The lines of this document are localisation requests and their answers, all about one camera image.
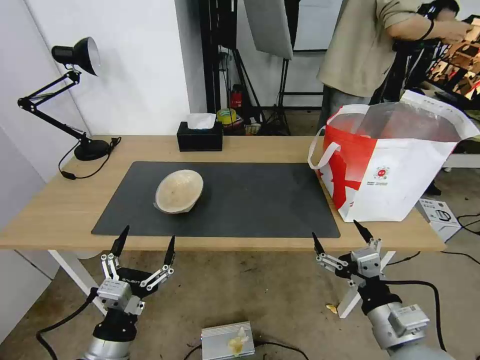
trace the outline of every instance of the red and white bag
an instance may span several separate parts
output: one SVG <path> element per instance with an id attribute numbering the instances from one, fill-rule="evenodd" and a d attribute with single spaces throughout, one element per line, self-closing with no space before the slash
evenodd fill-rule
<path id="1" fill-rule="evenodd" d="M 400 102 L 347 105 L 327 122 L 308 164 L 346 222 L 402 221 L 461 140 L 479 134 L 460 110 L 407 91 Z"/>

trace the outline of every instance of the lamp arm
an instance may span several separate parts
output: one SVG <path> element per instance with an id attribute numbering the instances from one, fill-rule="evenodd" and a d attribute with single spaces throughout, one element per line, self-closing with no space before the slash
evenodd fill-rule
<path id="1" fill-rule="evenodd" d="M 26 97 L 21 97 L 18 99 L 18 106 L 39 117 L 40 119 L 42 120 L 45 120 L 47 123 L 53 125 L 54 127 L 64 131 L 65 133 L 73 136 L 74 138 L 78 139 L 78 140 L 87 140 L 87 133 L 86 132 L 79 132 L 79 131 L 76 131 L 74 130 L 73 128 L 71 128 L 70 126 L 68 126 L 67 124 L 65 123 L 61 123 L 60 121 L 58 120 L 55 120 L 53 117 L 47 115 L 46 113 L 38 110 L 38 106 L 43 104 L 44 102 L 50 100 L 51 98 L 57 96 L 58 94 L 61 94 L 63 93 L 64 91 L 70 89 L 71 87 L 77 85 L 79 82 L 80 82 L 80 72 L 79 71 L 76 71 L 76 70 L 71 70 L 69 72 L 67 72 L 66 74 L 64 74 L 63 76 L 59 77 L 57 80 L 49 83 L 48 85 L 42 87 L 41 89 L 31 93 L 30 95 L 26 96 Z M 41 93 L 43 93 L 45 90 L 51 88 L 52 86 L 60 83 L 61 81 L 65 80 L 65 79 L 70 79 L 72 82 L 64 87 L 62 87 L 61 89 L 55 91 L 55 92 L 52 92 L 52 93 L 49 93 L 49 94 L 45 94 L 45 95 L 39 95 Z M 33 102 L 32 100 L 36 100 L 36 99 L 41 99 L 40 101 L 37 101 L 37 102 Z"/>

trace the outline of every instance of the wooden bowl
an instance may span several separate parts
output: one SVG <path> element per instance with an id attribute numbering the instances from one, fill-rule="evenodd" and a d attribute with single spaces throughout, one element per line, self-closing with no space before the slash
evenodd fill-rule
<path id="1" fill-rule="evenodd" d="M 167 214 L 189 212 L 204 188 L 202 176 L 193 170 L 178 170 L 167 175 L 158 185 L 153 204 Z"/>

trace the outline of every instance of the lamp base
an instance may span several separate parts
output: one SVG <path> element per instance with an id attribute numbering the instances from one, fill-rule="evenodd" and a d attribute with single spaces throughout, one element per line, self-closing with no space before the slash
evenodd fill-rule
<path id="1" fill-rule="evenodd" d="M 110 152 L 110 145 L 103 140 L 82 140 L 78 145 L 74 154 L 80 161 L 90 161 L 103 158 Z"/>

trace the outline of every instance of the desk lamp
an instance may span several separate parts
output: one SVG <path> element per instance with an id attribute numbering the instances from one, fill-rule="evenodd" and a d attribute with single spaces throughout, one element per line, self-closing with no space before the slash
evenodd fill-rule
<path id="1" fill-rule="evenodd" d="M 75 68 L 75 65 L 79 66 L 89 74 L 95 76 L 99 75 L 100 56 L 94 39 L 91 37 L 85 37 L 77 42 L 73 47 L 54 46 L 51 49 L 51 55 L 56 62 L 63 64 L 69 71 L 57 80 L 42 87 L 40 90 L 37 90 L 26 97 L 21 97 L 18 99 L 18 106 L 21 109 L 38 116 L 47 123 L 52 124 L 54 127 L 59 128 L 65 133 L 78 139 L 79 144 L 74 150 L 75 157 L 78 160 L 90 161 L 100 159 L 105 155 L 109 155 L 116 144 L 112 146 L 103 140 L 92 140 L 87 137 L 86 132 L 76 129 L 65 123 L 61 123 L 60 121 L 55 120 L 53 117 L 38 109 L 41 104 L 45 103 L 51 98 L 54 98 L 58 94 L 63 93 L 80 82 L 81 72 Z M 60 90 L 44 93 L 45 90 L 67 79 L 69 79 L 71 83 L 64 86 Z"/>

